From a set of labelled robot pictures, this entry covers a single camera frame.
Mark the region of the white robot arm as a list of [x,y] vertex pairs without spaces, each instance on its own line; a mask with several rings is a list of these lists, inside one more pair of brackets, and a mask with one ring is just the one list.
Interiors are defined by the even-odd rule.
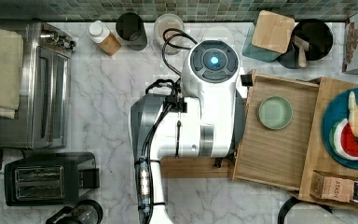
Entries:
[[140,224],[173,224],[166,211],[160,160],[225,158],[242,139],[244,102],[236,82],[240,61],[221,40],[187,54],[181,77],[149,85],[129,114]]

